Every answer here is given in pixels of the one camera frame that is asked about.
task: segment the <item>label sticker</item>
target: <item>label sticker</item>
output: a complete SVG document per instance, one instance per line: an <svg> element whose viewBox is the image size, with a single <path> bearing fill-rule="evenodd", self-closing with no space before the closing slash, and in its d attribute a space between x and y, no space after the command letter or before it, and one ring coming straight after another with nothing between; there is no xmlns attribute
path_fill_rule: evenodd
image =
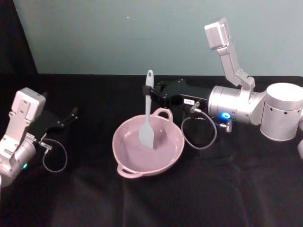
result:
<svg viewBox="0 0 303 227"><path fill-rule="evenodd" d="M185 98L185 99L184 99L184 104L187 104L187 105L194 105L195 102L194 102L194 100Z"/></svg>

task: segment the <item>cylindrical motor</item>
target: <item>cylindrical motor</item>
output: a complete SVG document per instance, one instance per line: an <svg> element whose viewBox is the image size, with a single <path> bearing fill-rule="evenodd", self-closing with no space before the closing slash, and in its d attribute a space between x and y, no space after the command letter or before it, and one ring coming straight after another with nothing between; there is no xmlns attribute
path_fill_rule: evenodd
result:
<svg viewBox="0 0 303 227"><path fill-rule="evenodd" d="M23 169L23 166L35 155L36 148L33 142L27 138L24 139L14 156L9 161L9 165L5 162L0 164L0 176L2 178L2 187L10 185L13 180Z"/></svg>
<svg viewBox="0 0 303 227"><path fill-rule="evenodd" d="M250 94L247 91L248 96L240 96L240 93L241 90L238 89L215 86L208 99L208 114L221 119L255 124L251 114L262 94L256 92Z"/></svg>
<svg viewBox="0 0 303 227"><path fill-rule="evenodd" d="M274 141L291 140L296 136L303 107L303 89L289 83L270 85L260 131Z"/></svg>

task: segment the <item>black cloth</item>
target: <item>black cloth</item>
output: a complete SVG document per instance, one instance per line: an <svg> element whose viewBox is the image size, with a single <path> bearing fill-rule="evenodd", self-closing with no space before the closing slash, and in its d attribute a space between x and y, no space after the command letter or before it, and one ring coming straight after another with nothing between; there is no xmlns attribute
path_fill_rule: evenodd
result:
<svg viewBox="0 0 303 227"><path fill-rule="evenodd" d="M161 80L177 76L156 76ZM183 77L188 84L231 87L225 77ZM302 77L255 77L257 91L275 82L303 86ZM15 92L48 92L45 109L79 120L58 136L68 168L51 174L41 159L2 189L0 222L8 227L285 227L303 226L303 162L297 144L273 142L258 127L235 123L205 151L185 146L179 161L153 177L117 174L112 137L125 120L144 114L145 76L39 75L0 78L0 133ZM152 110L158 108L153 104ZM181 107L171 109L180 126ZM53 157L61 157L55 151Z"/></svg>
<svg viewBox="0 0 303 227"><path fill-rule="evenodd" d="M18 75L37 73L12 0L0 0L0 73Z"/></svg>

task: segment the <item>pink bowl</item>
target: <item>pink bowl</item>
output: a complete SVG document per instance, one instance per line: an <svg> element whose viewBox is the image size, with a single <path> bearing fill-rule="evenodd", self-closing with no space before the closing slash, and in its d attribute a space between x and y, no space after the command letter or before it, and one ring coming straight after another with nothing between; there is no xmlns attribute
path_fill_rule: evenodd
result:
<svg viewBox="0 0 303 227"><path fill-rule="evenodd" d="M165 112L169 118L159 116ZM157 175L170 168L181 156L185 140L181 129L173 122L172 112L159 108L150 116L154 131L154 149L141 144L139 128L145 115L135 116L119 126L113 136L113 153L117 171L125 178Z"/></svg>

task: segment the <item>spatula handle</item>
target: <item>spatula handle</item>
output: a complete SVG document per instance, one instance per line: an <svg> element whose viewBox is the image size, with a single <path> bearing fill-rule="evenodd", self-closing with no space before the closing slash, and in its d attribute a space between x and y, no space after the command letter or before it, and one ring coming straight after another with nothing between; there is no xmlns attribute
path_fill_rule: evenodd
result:
<svg viewBox="0 0 303 227"><path fill-rule="evenodd" d="M154 86L154 74L152 70L148 70L146 75L146 82L145 85L153 87ZM151 115L151 106L152 106L152 99L151 96L145 97L145 121L148 122Z"/></svg>

